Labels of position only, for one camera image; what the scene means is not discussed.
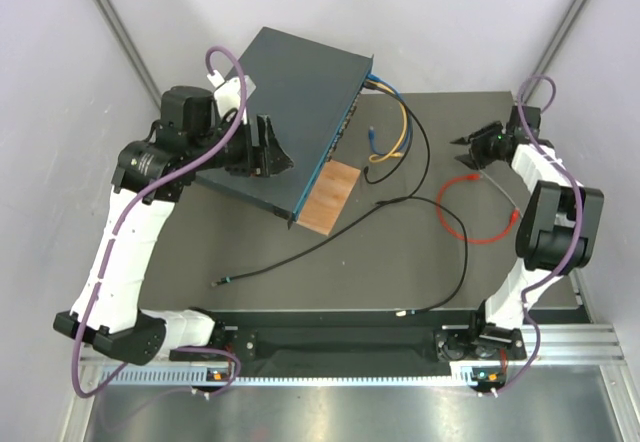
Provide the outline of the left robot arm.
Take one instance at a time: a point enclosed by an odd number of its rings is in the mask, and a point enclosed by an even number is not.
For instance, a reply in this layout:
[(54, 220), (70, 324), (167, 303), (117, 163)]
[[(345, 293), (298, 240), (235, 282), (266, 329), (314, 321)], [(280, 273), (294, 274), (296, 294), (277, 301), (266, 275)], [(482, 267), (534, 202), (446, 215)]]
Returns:
[(209, 359), (224, 352), (227, 336), (209, 312), (142, 310), (139, 295), (160, 232), (197, 172), (268, 178), (292, 167), (270, 118), (247, 116), (254, 89), (233, 78), (215, 91), (175, 86), (162, 95), (147, 137), (118, 155), (93, 266), (72, 307), (55, 316), (56, 332), (134, 365), (188, 346)]

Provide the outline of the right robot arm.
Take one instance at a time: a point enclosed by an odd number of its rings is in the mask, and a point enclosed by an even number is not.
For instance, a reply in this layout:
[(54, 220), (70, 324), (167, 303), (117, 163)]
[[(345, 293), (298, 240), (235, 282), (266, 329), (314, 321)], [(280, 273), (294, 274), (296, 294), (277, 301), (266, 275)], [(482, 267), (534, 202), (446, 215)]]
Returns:
[(479, 171), (501, 161), (525, 184), (529, 202), (515, 237), (516, 262), (501, 287), (473, 313), (463, 340), (476, 356), (511, 350), (541, 295), (592, 257), (604, 205), (601, 190), (581, 185), (539, 136), (542, 111), (514, 106), (507, 123), (492, 122), (456, 139), (457, 161)]

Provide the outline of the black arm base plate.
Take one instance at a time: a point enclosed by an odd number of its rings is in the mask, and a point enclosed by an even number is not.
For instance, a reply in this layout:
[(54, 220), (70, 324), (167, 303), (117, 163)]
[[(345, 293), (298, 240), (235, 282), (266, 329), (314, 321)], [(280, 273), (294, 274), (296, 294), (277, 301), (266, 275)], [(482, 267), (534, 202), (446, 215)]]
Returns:
[(463, 360), (522, 360), (524, 349), (473, 345), (464, 330), (409, 327), (240, 327), (216, 329), (207, 346), (260, 378), (440, 376)]

